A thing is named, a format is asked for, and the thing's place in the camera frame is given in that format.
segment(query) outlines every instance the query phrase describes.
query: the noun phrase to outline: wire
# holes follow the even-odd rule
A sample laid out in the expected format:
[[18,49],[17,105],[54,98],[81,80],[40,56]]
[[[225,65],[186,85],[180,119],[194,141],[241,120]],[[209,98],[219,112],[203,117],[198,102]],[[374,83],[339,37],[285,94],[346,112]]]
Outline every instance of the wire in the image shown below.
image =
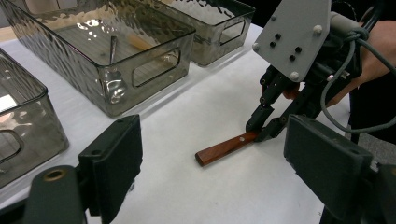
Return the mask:
[[395,67],[378,50],[376,50],[373,46],[371,46],[365,40],[360,39],[360,36],[361,36],[360,34],[357,34],[355,32],[351,32],[351,34],[346,38],[346,41],[349,41],[349,52],[348,52],[348,55],[346,56],[346,59],[343,62],[343,64],[340,66],[340,68],[334,74],[333,78],[325,86],[325,88],[323,89],[322,94],[320,95],[320,106],[321,106],[321,109],[323,111],[323,114],[338,129],[340,129],[341,131],[344,131],[346,133],[372,133],[372,132],[380,131],[380,130],[383,130],[383,129],[387,129],[390,126],[393,126],[394,124],[396,124],[396,116],[395,116],[390,122],[385,123],[385,124],[380,124],[380,125],[376,125],[376,126],[369,127],[369,128],[363,128],[363,129],[348,129],[348,128],[344,127],[342,124],[338,123],[332,117],[332,115],[329,113],[329,111],[327,110],[327,107],[326,107],[326,95],[327,95],[327,92],[329,91],[330,87],[335,82],[335,80],[337,80],[337,78],[339,78],[343,74],[343,72],[347,68],[347,65],[352,60],[352,57],[353,57],[353,54],[354,54],[354,51],[355,51],[355,48],[356,48],[355,41],[358,42],[360,45],[364,46],[365,48],[367,48],[370,52],[372,52],[374,54],[374,56],[382,64],[384,64],[394,76],[396,76]]

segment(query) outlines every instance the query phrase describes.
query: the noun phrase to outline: person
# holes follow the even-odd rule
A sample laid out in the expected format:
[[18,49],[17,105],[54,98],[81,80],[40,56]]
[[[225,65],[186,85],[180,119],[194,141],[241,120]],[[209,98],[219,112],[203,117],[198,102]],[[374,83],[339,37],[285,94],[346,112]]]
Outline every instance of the person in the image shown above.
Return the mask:
[[[256,8],[252,23],[263,24],[273,13],[273,9],[280,3],[279,0],[271,2],[267,9],[255,6],[254,0],[241,0]],[[332,10],[360,21],[366,15],[367,10],[374,5],[374,0],[348,0],[332,1]],[[392,12],[390,0],[384,0],[384,11],[380,21],[370,32],[368,43],[377,49],[393,65],[396,65],[396,13]],[[396,106],[393,105],[394,94],[392,89],[396,87],[396,76],[389,72],[370,51],[361,48],[362,73],[352,79],[349,85],[341,90],[327,106],[336,105],[344,97],[353,91],[351,99],[350,123],[353,129],[373,127],[388,123],[396,116]],[[288,99],[293,99],[298,94],[298,87],[284,92]],[[370,135],[396,145],[396,125],[390,128],[369,133]]]

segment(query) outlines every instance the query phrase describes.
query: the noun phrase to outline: white tabletop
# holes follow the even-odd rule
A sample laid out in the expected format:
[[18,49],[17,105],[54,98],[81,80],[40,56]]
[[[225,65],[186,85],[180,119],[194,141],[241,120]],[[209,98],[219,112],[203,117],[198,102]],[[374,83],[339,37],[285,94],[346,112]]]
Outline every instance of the white tabletop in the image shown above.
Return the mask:
[[[235,137],[259,105],[259,80],[268,63],[251,46],[261,27],[251,25],[242,48],[208,67],[191,63],[189,74],[125,115],[139,114],[143,163],[134,190],[113,223],[318,224],[323,204],[283,157],[278,138],[245,147],[205,168],[194,154]],[[77,155],[110,119],[17,40],[0,47],[49,89],[70,148],[0,189],[0,208],[25,198],[35,175],[54,165],[77,165]],[[290,101],[274,104],[279,116]],[[348,101],[330,108],[347,123]],[[333,125],[320,115],[318,120]],[[89,223],[100,223],[88,217]]]

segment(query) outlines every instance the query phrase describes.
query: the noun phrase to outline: black clothing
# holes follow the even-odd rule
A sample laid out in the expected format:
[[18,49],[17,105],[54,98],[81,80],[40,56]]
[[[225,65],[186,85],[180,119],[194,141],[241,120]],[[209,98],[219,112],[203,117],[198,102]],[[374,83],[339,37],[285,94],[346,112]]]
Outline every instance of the black clothing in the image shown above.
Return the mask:
[[[393,13],[391,0],[384,0],[385,8],[380,20],[396,20]],[[266,1],[264,7],[259,0],[240,0],[256,8],[252,23],[264,27],[269,18],[279,5],[280,0]],[[332,1],[332,10],[352,20],[360,21],[364,13],[375,0],[349,0]],[[379,124],[388,123],[396,116],[395,101],[396,76],[389,73],[381,78],[362,84],[358,90],[351,94],[351,124],[353,129],[368,128]],[[370,133],[384,141],[396,144],[396,125],[379,132]]]

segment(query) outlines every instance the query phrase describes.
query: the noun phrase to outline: gray translucent container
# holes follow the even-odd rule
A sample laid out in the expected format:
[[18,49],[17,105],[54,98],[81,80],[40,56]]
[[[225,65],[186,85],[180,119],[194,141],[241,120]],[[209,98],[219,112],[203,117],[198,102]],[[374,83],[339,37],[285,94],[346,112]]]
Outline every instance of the gray translucent container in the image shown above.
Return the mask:
[[67,148],[47,88],[0,49],[0,188]]
[[22,44],[108,116],[188,74],[193,27],[134,0],[74,1],[36,14],[23,0],[0,6]]
[[255,8],[234,0],[139,0],[196,29],[191,60],[208,66],[245,43]]

